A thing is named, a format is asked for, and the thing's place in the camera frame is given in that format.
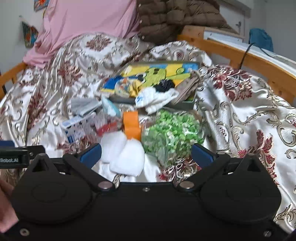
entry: brown quilted jacket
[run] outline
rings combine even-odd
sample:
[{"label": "brown quilted jacket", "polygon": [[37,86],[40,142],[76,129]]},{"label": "brown quilted jacket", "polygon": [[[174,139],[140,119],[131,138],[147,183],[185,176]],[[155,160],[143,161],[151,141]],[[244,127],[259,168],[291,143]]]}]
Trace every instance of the brown quilted jacket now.
[{"label": "brown quilted jacket", "polygon": [[137,0],[140,36],[164,44],[176,40],[184,25],[235,31],[226,23],[215,0]]}]

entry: wooden bed frame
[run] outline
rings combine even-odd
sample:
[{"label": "wooden bed frame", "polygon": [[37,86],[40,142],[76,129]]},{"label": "wooden bed frame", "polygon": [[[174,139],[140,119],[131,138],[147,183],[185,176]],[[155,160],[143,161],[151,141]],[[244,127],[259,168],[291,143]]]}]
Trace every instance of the wooden bed frame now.
[{"label": "wooden bed frame", "polygon": [[[186,40],[191,45],[204,50],[207,54],[215,53],[221,55],[227,59],[230,59],[230,66],[233,68],[238,68],[244,51],[233,48],[231,46],[213,41],[204,40],[203,38],[198,38],[196,36],[179,35],[178,40]],[[253,54],[247,53],[244,60],[244,66],[262,74],[267,78],[268,84],[272,87],[275,94],[281,96],[290,104],[296,96],[296,77],[280,68],[279,66],[257,57]],[[0,76],[0,85],[3,86],[7,81],[12,80],[13,83],[17,82],[17,74],[20,71],[24,71],[27,65],[25,63],[20,63],[15,66],[10,71],[4,73]],[[4,97],[4,91],[0,88],[0,99]]]}]

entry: pink fabric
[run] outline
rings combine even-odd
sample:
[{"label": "pink fabric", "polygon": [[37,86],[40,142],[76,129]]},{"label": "pink fabric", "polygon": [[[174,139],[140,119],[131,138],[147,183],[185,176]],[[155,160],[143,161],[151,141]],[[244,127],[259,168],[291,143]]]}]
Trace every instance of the pink fabric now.
[{"label": "pink fabric", "polygon": [[136,0],[50,0],[35,45],[23,61],[44,68],[74,37],[102,32],[130,38],[138,25]]}]

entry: plastic bag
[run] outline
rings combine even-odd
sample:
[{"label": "plastic bag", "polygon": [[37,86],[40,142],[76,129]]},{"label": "plastic bag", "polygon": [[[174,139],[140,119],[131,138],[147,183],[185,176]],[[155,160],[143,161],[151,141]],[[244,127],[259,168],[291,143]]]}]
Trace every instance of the plastic bag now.
[{"label": "plastic bag", "polygon": [[194,143],[202,144],[205,132],[196,111],[175,111],[162,108],[154,123],[142,127],[142,144],[146,153],[158,158],[166,168],[178,158],[191,155]]}]

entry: white satin fabric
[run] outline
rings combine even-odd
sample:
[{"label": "white satin fabric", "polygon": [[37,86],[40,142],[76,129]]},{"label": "white satin fabric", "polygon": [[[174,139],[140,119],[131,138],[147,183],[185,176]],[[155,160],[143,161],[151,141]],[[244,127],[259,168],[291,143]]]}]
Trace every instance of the white satin fabric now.
[{"label": "white satin fabric", "polygon": [[[204,146],[243,157],[255,153],[278,185],[282,203],[275,221],[287,232],[296,223],[296,110],[273,94],[265,81],[230,67],[211,66],[209,57],[184,41],[149,46],[137,38],[117,39],[103,34],[77,37],[63,46],[45,69],[28,68],[0,103],[0,138],[16,146],[43,145],[50,157],[87,148],[82,139],[69,144],[60,123],[72,116],[72,98],[95,98],[102,82],[130,61],[202,61],[205,75],[197,90],[196,108],[207,130]],[[120,105],[122,111],[131,106]],[[147,116],[140,116],[143,121]],[[109,164],[98,162],[93,170],[113,181],[174,184],[196,173],[191,159],[178,160],[168,169],[145,155],[138,177],[112,173]],[[2,170],[10,183],[21,173]]]}]

